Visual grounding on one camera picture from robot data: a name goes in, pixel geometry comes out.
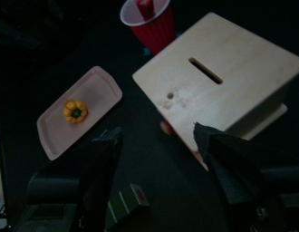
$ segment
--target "dark table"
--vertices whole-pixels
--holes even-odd
[[[131,74],[151,58],[119,21],[123,1],[117,2],[86,26],[82,39],[68,54],[47,65],[0,99],[0,159],[8,224],[24,207],[31,175],[48,162],[35,122],[78,78],[99,66],[118,83],[123,98],[72,146],[107,129],[123,129],[123,148],[111,192],[129,183],[139,185],[150,208],[126,221],[119,231],[226,231],[219,197],[207,173],[175,135],[159,130],[161,115],[139,91]],[[175,29],[183,31],[207,12],[299,55],[299,3],[287,1],[174,0]],[[285,104],[287,113],[253,138],[299,158],[299,79]]]

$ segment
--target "red cup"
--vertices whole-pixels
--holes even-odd
[[[135,0],[126,0],[119,17],[131,29],[138,41],[157,54],[174,40],[174,17],[170,0],[150,0],[153,3],[151,17],[142,15]]]

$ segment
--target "pink tray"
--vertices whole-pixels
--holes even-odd
[[[36,120],[39,141],[50,160],[80,138],[121,98],[122,91],[110,75],[99,67],[92,67]],[[62,115],[67,99],[80,100],[87,107],[83,121],[75,124],[68,124]]]

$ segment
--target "slot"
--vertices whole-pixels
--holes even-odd
[[[194,58],[189,58],[187,61],[214,83],[222,83],[221,78]]]

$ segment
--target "hole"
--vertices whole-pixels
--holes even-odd
[[[187,61],[201,71],[201,73],[211,79],[214,83],[222,83],[219,77],[194,58],[189,58]]]
[[[166,95],[166,98],[167,98],[167,99],[173,99],[173,97],[174,97],[173,93],[169,92],[167,95]]]

